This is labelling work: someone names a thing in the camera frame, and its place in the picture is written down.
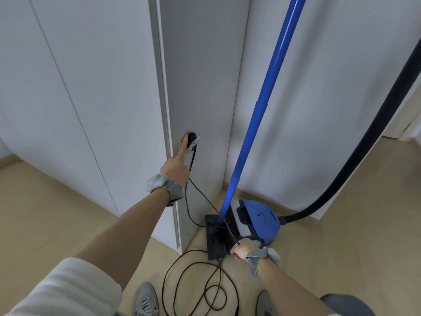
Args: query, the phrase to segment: white sleeve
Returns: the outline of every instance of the white sleeve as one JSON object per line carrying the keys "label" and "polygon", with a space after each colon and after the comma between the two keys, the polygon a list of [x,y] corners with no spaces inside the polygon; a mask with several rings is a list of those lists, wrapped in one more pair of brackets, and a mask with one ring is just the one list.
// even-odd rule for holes
{"label": "white sleeve", "polygon": [[98,267],[79,258],[58,264],[7,316],[114,315],[121,286]]}

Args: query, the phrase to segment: black vacuum hose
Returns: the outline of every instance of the black vacuum hose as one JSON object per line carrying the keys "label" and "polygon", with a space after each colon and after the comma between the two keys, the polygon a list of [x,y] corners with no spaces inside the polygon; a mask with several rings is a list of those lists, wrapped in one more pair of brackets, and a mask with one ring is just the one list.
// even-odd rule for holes
{"label": "black vacuum hose", "polygon": [[319,208],[325,205],[339,189],[344,185],[346,180],[354,172],[357,166],[361,163],[366,154],[370,151],[377,139],[381,136],[384,129],[392,119],[393,115],[402,104],[403,99],[408,94],[415,80],[421,72],[421,39],[418,41],[407,62],[405,63],[402,71],[397,77],[395,83],[389,91],[385,101],[383,102],[380,110],[377,112],[376,117],[371,122],[367,132],[362,137],[362,140],[351,154],[350,158],[346,161],[339,174],[335,177],[334,181],[330,184],[328,189],[306,209],[292,215],[280,217],[281,225],[297,221],[298,219],[305,218]]}

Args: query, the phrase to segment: foot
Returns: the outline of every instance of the foot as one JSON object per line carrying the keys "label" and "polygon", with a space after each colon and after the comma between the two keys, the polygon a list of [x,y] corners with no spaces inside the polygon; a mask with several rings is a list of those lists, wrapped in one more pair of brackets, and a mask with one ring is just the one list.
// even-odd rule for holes
{"label": "foot", "polygon": [[256,316],[278,316],[267,290],[262,290],[257,297]]}
{"label": "foot", "polygon": [[134,295],[135,316],[158,316],[158,297],[149,282],[140,284]]}

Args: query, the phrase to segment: hand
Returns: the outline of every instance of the hand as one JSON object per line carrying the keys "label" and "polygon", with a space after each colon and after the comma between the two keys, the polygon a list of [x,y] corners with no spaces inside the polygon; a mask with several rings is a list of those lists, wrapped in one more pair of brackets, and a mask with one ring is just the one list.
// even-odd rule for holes
{"label": "hand", "polygon": [[166,161],[160,170],[161,175],[166,175],[168,180],[176,181],[181,187],[187,184],[190,176],[189,170],[186,165],[184,165],[184,156],[186,155],[188,140],[189,136],[185,134],[177,156]]}
{"label": "hand", "polygon": [[249,254],[250,251],[259,249],[251,239],[240,239],[238,242],[239,245],[235,244],[234,247],[231,248],[230,253],[237,254],[237,256],[242,260],[245,260],[245,257]]}

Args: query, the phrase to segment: wooden floor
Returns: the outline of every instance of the wooden floor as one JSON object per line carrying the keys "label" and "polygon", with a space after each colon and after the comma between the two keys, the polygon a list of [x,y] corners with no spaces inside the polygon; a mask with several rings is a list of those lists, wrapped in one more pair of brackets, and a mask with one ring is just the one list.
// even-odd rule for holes
{"label": "wooden floor", "polygon": [[[0,170],[0,215],[0,314],[116,219],[24,162]],[[291,223],[272,246],[282,267],[317,296],[348,293],[363,299],[376,315],[421,315],[421,149],[382,138],[319,226]],[[203,230],[190,248],[205,249]],[[151,239],[124,291],[121,311],[132,315],[141,282],[151,282],[161,297],[163,276],[177,257]],[[206,254],[187,254],[169,273],[165,301],[170,315],[180,273],[197,260],[206,261]],[[223,268],[237,285],[239,314],[254,315],[260,282],[233,257],[225,259]],[[211,266],[195,265],[186,273],[175,304],[178,315],[190,313],[212,272]],[[225,276],[223,286],[227,305],[211,315],[235,312],[236,296]],[[201,303],[195,315],[204,310]]]}

